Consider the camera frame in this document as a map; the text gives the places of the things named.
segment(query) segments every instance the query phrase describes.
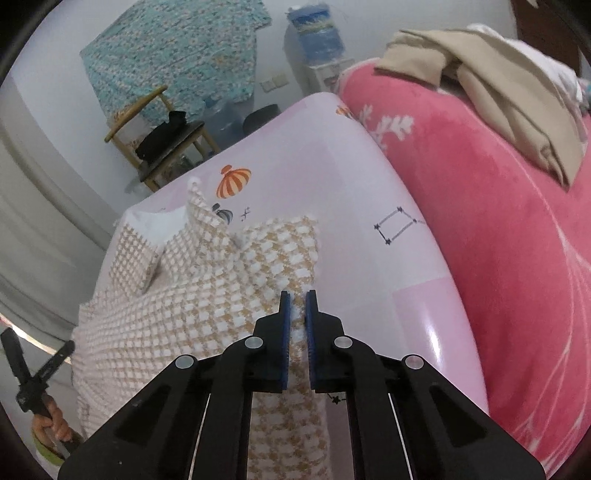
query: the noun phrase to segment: beige cloth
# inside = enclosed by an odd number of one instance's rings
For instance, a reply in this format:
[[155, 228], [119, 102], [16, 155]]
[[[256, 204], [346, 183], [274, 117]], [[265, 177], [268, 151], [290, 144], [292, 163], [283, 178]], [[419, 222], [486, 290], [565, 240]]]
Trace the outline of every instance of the beige cloth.
[[456, 78], [482, 119], [571, 186], [583, 160], [576, 123], [548, 76], [502, 39], [468, 30], [402, 30], [376, 65], [439, 87]]
[[[124, 229], [109, 285], [80, 307], [72, 368], [84, 433], [94, 433], [177, 356], [218, 355], [251, 335], [287, 290], [289, 384], [283, 394], [253, 396], [248, 479], [332, 480], [326, 402], [310, 390], [304, 331], [304, 293], [318, 259], [315, 222], [269, 220], [231, 235], [197, 183], [188, 197], [187, 224], [163, 251]], [[150, 283], [152, 275], [160, 281]]]

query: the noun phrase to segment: folded beige fabric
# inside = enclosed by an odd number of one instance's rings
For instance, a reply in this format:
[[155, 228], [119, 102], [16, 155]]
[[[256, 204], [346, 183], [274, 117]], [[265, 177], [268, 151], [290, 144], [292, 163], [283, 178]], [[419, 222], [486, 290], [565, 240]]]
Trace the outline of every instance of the folded beige fabric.
[[402, 30], [376, 69], [439, 87], [456, 78], [482, 119], [563, 186], [583, 160], [576, 123], [548, 76], [502, 39], [469, 30]]

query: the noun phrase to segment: black chair seat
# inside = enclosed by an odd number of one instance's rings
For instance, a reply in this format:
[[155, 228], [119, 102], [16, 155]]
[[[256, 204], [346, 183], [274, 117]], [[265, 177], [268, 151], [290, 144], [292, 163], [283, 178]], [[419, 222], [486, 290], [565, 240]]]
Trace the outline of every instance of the black chair seat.
[[189, 122], [170, 142], [170, 146], [162, 152], [162, 154], [154, 160], [152, 163], [148, 163], [145, 160], [139, 165], [139, 180], [146, 181], [146, 179], [160, 166], [162, 163], [170, 159], [171, 157], [180, 155], [182, 151], [178, 151], [179, 147], [187, 141], [189, 137], [194, 135], [198, 130], [201, 130], [205, 122], [203, 120], [196, 120]]

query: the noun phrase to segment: black bag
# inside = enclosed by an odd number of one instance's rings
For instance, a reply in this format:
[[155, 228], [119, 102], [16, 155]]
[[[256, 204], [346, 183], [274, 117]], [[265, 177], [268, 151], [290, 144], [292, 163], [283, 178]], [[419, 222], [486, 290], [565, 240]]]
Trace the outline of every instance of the black bag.
[[168, 122], [157, 126], [135, 149], [135, 154], [140, 160], [153, 163], [178, 137], [179, 133], [187, 125], [187, 112], [174, 110], [168, 113]]

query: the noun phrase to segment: blue water bottle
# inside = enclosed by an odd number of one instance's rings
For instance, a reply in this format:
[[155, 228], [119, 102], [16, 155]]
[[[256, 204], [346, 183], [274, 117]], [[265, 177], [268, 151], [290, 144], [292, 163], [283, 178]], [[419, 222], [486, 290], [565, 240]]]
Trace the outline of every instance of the blue water bottle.
[[287, 18], [297, 30], [308, 65], [322, 65], [343, 56], [345, 47], [327, 4], [292, 7]]

